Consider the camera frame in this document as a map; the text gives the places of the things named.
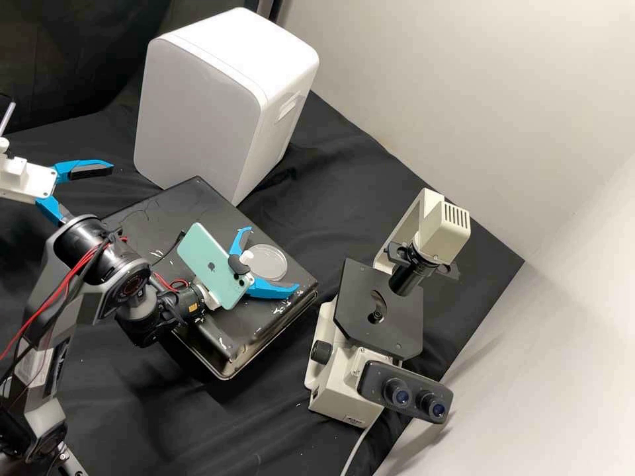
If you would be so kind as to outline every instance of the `red wire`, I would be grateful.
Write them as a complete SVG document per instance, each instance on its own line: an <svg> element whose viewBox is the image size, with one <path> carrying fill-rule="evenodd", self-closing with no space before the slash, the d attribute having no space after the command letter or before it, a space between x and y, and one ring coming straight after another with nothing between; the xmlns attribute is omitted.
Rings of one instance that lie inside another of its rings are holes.
<svg viewBox="0 0 635 476"><path fill-rule="evenodd" d="M97 248L99 248L99 245L96 245L93 248L89 249L86 252L86 254L77 262L77 264L73 267L73 269L71 269L68 272L68 274L66 274L66 276L64 276L64 279L62 280L62 282L58 286L57 290L55 290L55 292L51 295L51 297L49 297L40 306L40 308L37 311L35 311L35 313L26 320L26 322L22 325L22 327L17 332L17 334L15 336L13 336L13 338L9 341L6 349L4 349L2 354L0 354L0 360L4 359L4 357L7 356L7 354L11 350L11 347L13 347L14 343L22 336L22 334L28 329L28 327L31 324L33 324L33 321L35 321L37 316L42 314L42 312L44 312L47 308L49 308L49 306L51 306L51 304L53 304L57 300L57 298L59 297L59 295L62 292L62 289L68 287L68 284L69 284L70 280L73 278L73 276L75 276L77 271L79 269L81 269L82 266L84 266L86 263L88 263L91 260L91 258L95 254L95 251L97 251Z"/></svg>
<svg viewBox="0 0 635 476"><path fill-rule="evenodd" d="M161 284L163 284L166 288L168 288L170 291L172 292L179 292L178 289L173 288L172 286L170 286L170 283L168 283L165 279L163 279L162 275L160 275L159 273L157 273L156 271L154 272L154 275L157 276L157 279L161 282Z"/></svg>
<svg viewBox="0 0 635 476"><path fill-rule="evenodd" d="M170 286L172 286L175 282L181 283L181 284L182 284L183 286L185 286L186 288L187 288L187 286L189 286L189 285L190 285L190 284L189 284L186 280L184 280L184 279L180 279L180 278L179 278L179 279L175 279L174 281L172 281L172 282L170 283Z"/></svg>

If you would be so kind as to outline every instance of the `ventilation slots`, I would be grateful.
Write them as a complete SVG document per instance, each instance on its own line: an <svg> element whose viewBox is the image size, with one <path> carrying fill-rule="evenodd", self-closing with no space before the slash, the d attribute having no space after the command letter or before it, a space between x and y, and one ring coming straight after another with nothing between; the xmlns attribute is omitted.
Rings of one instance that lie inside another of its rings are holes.
<svg viewBox="0 0 635 476"><path fill-rule="evenodd" d="M462 210L454 205L450 205L447 202L444 203L444 206L446 221L449 221L456 226L460 226L461 228L468 227L468 214L465 210Z"/></svg>

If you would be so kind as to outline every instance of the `microscope body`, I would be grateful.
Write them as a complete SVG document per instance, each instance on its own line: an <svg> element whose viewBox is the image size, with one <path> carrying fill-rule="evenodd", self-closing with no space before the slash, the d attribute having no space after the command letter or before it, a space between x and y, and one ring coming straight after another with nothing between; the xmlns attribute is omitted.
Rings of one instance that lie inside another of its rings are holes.
<svg viewBox="0 0 635 476"><path fill-rule="evenodd" d="M469 236L469 213L424 188L372 268L346 259L339 295L319 310L304 380L309 410L359 428L384 408L446 420L452 391L401 365L423 348L419 283L435 272L458 279L453 260Z"/></svg>

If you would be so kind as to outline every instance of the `white appliance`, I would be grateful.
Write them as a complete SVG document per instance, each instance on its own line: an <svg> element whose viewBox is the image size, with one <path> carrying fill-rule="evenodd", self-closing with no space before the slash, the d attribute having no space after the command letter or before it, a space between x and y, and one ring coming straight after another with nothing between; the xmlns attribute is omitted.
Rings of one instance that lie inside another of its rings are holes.
<svg viewBox="0 0 635 476"><path fill-rule="evenodd" d="M238 204L282 158L318 64L309 45L242 8L155 38L135 166L163 188L200 175Z"/></svg>

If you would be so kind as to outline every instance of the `black tray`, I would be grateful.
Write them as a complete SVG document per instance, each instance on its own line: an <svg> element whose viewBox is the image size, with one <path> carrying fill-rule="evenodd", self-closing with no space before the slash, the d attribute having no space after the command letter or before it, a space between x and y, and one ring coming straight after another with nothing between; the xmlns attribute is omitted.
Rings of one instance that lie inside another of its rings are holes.
<svg viewBox="0 0 635 476"><path fill-rule="evenodd" d="M226 250L229 250L236 231L245 226L253 227L247 246L266 243L282 250L200 177L124 208L103 221L111 228L122 226L130 246L150 262L167 252L179 232L187 231L196 221ZM179 342L218 378L230 379L236 375L317 298L316 279L291 256L284 254L288 271L283 280L300 284L289 299L245 296L231 311L217 309L207 313L201 322L174 332ZM153 270L168 282L194 278L176 248L153 266Z"/></svg>

